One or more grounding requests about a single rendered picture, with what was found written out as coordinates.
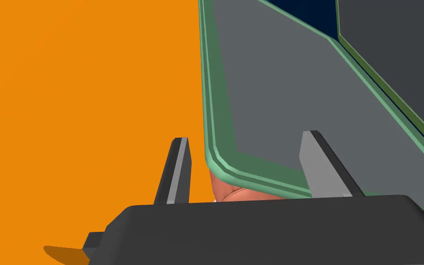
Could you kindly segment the grey green-edged cabinet door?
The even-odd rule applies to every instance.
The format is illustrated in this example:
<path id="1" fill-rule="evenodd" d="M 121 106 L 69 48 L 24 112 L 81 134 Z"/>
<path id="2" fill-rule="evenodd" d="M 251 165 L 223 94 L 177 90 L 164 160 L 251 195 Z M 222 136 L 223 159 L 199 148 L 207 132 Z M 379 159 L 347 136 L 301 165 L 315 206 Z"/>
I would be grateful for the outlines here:
<path id="1" fill-rule="evenodd" d="M 221 181 L 309 198 L 317 130 L 367 196 L 424 210 L 424 136 L 336 40 L 267 0 L 198 0 L 205 159 Z"/>
<path id="2" fill-rule="evenodd" d="M 424 135 L 424 0 L 336 0 L 338 37 Z"/>

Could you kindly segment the salmon rounded object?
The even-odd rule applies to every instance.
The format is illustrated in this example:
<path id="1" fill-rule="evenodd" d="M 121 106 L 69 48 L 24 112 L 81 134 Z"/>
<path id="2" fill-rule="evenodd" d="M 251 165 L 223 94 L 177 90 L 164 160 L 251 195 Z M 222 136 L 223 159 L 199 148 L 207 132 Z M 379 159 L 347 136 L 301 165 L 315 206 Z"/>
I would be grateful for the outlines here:
<path id="1" fill-rule="evenodd" d="M 285 200 L 283 197 L 227 184 L 218 179 L 211 171 L 209 171 L 209 174 L 215 198 L 214 202 Z"/>

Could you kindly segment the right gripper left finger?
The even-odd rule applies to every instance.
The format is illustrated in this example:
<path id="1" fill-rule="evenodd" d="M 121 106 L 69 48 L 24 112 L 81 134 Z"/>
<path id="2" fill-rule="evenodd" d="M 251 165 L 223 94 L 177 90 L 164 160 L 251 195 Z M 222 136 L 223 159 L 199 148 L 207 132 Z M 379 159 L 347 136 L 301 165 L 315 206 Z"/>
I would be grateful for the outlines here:
<path id="1" fill-rule="evenodd" d="M 154 204 L 189 203 L 192 160 L 187 137 L 170 146 Z"/>

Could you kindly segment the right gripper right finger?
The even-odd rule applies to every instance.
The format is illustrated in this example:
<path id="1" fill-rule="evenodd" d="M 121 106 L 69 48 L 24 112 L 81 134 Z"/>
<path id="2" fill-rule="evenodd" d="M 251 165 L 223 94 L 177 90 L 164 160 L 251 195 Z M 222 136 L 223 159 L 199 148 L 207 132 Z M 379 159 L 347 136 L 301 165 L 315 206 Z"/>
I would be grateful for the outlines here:
<path id="1" fill-rule="evenodd" d="M 320 132 L 303 132 L 299 159 L 313 198 L 364 196 Z"/>

